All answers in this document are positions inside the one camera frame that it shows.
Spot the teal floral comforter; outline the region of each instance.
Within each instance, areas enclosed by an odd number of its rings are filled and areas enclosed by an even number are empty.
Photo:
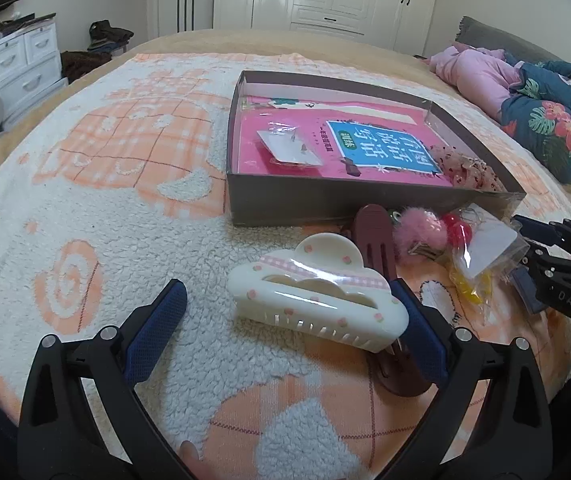
[[[571,184],[571,63],[525,63],[520,71],[523,83],[501,108],[502,129]]]

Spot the metal screw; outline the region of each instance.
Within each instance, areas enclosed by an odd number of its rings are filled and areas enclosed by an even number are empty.
[[[110,339],[114,339],[116,337],[117,330],[113,326],[106,326],[101,331],[101,339],[105,339],[106,341],[110,341]]]
[[[454,332],[454,335],[456,335],[456,338],[459,341],[469,341],[470,339],[472,339],[472,332],[470,332],[467,328],[457,328],[456,332]]]
[[[56,336],[53,336],[52,334],[47,335],[41,339],[41,345],[43,345],[43,348],[49,348],[54,343],[56,343]]]
[[[523,338],[523,337],[517,337],[517,340],[515,341],[515,344],[521,349],[521,350],[527,350],[528,348],[530,348],[530,343],[528,343],[527,339]]]

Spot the blanket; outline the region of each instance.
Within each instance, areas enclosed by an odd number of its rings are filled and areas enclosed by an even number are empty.
[[[348,78],[434,100],[521,182],[528,195],[520,214],[571,218],[550,175],[459,98],[298,55],[142,54],[62,102],[0,166],[0,406],[18,420],[45,334],[92,337],[179,278],[187,314],[150,380],[137,385],[170,445],[191,440],[223,478],[371,478],[435,388],[414,399],[392,396],[362,351],[234,316],[229,270],[313,232],[234,228],[226,219],[230,99],[249,69]],[[527,338],[550,398],[565,382],[568,319],[529,317],[512,288],[495,283],[484,322],[442,267],[398,270],[453,326],[504,343]],[[465,446],[485,388],[477,388],[448,457]],[[92,384],[87,391],[108,448],[122,456]]]
[[[524,63],[520,83],[501,107],[504,131],[571,184],[571,63]]]

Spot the beige bed sheet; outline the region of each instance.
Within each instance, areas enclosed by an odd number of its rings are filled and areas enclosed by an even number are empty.
[[[267,30],[198,30],[195,32],[181,32],[148,41],[126,54],[114,58],[111,62],[73,82],[69,87],[31,111],[11,132],[3,134],[0,138],[0,165],[8,158],[12,150],[25,139],[27,134],[60,103],[108,72],[121,66],[125,61],[137,54],[190,52],[243,53],[262,56],[298,53],[309,59],[352,66],[368,72],[376,72],[414,81],[444,94],[463,99],[456,89],[432,74],[424,63],[410,56],[375,46],[303,32]],[[563,189],[571,201],[571,186],[563,186]]]

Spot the pink pom-pom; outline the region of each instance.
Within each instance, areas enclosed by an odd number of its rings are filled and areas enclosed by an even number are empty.
[[[394,229],[394,245],[400,264],[418,264],[425,260],[425,256],[408,254],[417,243],[443,251],[447,245],[447,229],[431,211],[411,207],[403,211]]]

